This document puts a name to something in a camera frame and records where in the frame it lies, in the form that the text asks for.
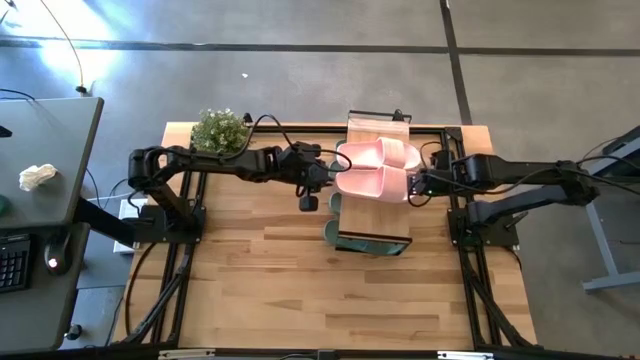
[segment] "computer mouse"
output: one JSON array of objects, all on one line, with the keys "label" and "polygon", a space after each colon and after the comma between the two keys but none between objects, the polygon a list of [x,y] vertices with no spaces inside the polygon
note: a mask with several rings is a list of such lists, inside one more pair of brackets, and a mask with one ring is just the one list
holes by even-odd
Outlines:
[{"label": "computer mouse", "polygon": [[44,263],[50,274],[64,275],[71,267],[70,237],[66,228],[60,228],[45,240]]}]

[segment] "crumpled tissue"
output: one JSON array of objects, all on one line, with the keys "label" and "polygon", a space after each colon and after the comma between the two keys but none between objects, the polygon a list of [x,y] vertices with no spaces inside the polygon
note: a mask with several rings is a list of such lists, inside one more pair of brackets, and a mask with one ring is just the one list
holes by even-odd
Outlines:
[{"label": "crumpled tissue", "polygon": [[20,189],[31,191],[38,185],[54,177],[56,172],[58,172],[58,170],[51,164],[29,166],[20,173]]}]

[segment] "black metal frame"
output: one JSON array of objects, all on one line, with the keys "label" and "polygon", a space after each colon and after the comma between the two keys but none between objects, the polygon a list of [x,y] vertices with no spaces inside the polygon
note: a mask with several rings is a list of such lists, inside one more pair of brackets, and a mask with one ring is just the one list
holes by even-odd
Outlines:
[{"label": "black metal frame", "polygon": [[[334,133],[346,134],[347,126],[286,126],[287,133]],[[256,128],[258,133],[275,133],[279,132],[276,126],[260,126]],[[463,146],[462,132],[460,127],[443,127],[443,128],[411,128],[411,134],[420,135],[436,135],[445,150],[455,150],[458,157],[464,157],[465,151]],[[187,172],[184,174],[182,187],[180,189],[180,197],[186,198],[189,192],[189,185],[192,174]],[[206,184],[206,174],[200,174],[198,187],[196,191],[196,204],[201,206],[204,197],[204,189]],[[451,195],[451,211],[460,209],[459,198]],[[473,201],[472,196],[465,197],[465,201]],[[460,238],[462,234],[454,234],[455,226],[450,226],[452,239],[454,236]],[[463,280],[464,292],[467,302],[467,313],[469,316],[469,326],[473,349],[469,350],[469,354],[474,352],[487,352],[494,354],[495,358],[501,359],[615,359],[614,357],[577,354],[559,351],[544,350],[541,347],[532,346],[524,340],[515,331],[504,314],[500,311],[498,305],[493,301],[491,285],[489,281],[488,265],[484,253],[484,245],[480,243],[473,244],[455,244],[457,245],[458,254],[461,265],[461,275]],[[178,244],[170,244],[167,254],[167,261],[162,279],[162,288],[169,286],[170,277],[175,267],[177,257]],[[195,246],[185,245],[187,247],[185,255],[193,256]],[[476,273],[469,259],[469,253],[475,254],[478,272]],[[178,349],[178,340],[182,326],[182,318],[184,314],[188,278],[191,263],[188,262],[186,268],[186,279],[178,289],[176,307],[172,322],[172,327],[166,341],[161,341],[162,325],[164,320],[164,309],[161,310],[160,316],[157,318],[151,335],[151,343],[149,344],[115,344],[108,347],[62,350],[30,354],[15,354],[6,356],[7,359],[27,359],[37,357],[39,359],[157,359],[160,351]],[[480,330],[480,321],[478,318],[478,306],[476,303],[475,293],[485,304],[487,316],[489,319],[490,342],[487,343]],[[512,342],[515,347],[505,347],[501,343],[501,333],[505,333],[505,337]],[[434,350],[318,350],[318,349],[244,349],[244,348],[215,348],[203,350],[202,355],[216,356],[251,356],[251,357],[284,357],[290,354],[309,354],[316,360],[337,360],[341,357],[352,358],[438,358],[441,352]]]}]

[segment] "pink slide sandal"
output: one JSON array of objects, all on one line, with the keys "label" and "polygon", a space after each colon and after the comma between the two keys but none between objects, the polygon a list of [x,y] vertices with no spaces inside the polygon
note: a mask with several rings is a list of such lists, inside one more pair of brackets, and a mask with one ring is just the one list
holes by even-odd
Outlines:
[{"label": "pink slide sandal", "polygon": [[338,173],[335,185],[341,194],[347,196],[389,203],[407,201],[407,172],[390,166]]},{"label": "pink slide sandal", "polygon": [[[420,152],[400,140],[379,137],[376,141],[351,142],[338,146],[338,152],[351,159],[353,169],[377,169],[382,165],[410,170],[420,166]],[[338,156],[338,163],[347,167],[349,163]]]}]

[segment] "potted plant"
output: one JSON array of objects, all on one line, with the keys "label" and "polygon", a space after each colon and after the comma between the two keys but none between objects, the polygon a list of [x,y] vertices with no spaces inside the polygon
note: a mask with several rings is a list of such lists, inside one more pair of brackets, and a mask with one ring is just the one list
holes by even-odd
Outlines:
[{"label": "potted plant", "polygon": [[191,131],[193,146],[200,151],[233,154],[247,141],[249,128],[244,120],[230,109],[225,111],[202,110],[200,122]]}]

